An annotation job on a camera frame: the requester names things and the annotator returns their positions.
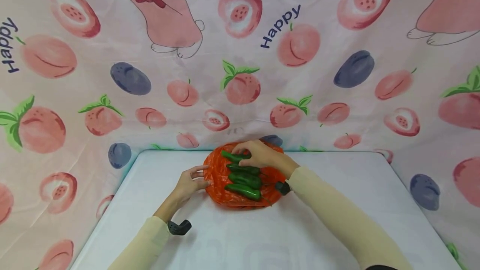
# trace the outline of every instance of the green chili pepper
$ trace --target green chili pepper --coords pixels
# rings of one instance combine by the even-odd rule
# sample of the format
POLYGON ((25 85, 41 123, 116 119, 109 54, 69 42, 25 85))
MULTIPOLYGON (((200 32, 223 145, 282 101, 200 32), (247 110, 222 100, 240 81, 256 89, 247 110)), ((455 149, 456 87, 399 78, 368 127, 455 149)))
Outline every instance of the green chili pepper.
POLYGON ((260 201, 260 198, 262 198, 259 190, 254 190, 247 185, 229 184, 225 185, 225 190, 240 194, 253 201, 260 201))
POLYGON ((255 176, 260 175, 260 168, 257 168, 257 167, 252 167, 252 166, 242 167, 242 166, 238 166, 237 164, 228 164, 227 168, 230 169, 231 172, 235 172, 235 173, 243 172, 243 173, 248 173, 255 176))
POLYGON ((222 150, 222 156, 236 164, 238 164, 241 160, 247 160, 252 157, 251 154, 231 154, 230 152, 225 150, 222 150))
POLYGON ((262 180, 258 176, 245 172, 230 173, 228 179, 234 184, 247 185, 255 190, 259 190, 262 186, 262 180))

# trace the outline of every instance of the white table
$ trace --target white table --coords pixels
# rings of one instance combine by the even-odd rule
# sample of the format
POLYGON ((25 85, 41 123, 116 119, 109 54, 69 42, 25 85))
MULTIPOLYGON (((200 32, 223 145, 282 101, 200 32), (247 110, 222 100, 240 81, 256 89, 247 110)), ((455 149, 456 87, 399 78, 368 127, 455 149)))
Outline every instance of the white table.
MULTIPOLYGON (((120 186, 72 270, 105 270, 207 151, 144 151, 120 186)), ((378 153, 291 152, 344 193, 398 243, 415 270, 459 270, 392 168, 378 153)), ((172 236, 152 269, 358 270, 347 249, 292 192, 273 207, 231 211, 205 192, 174 217, 192 223, 172 236)))

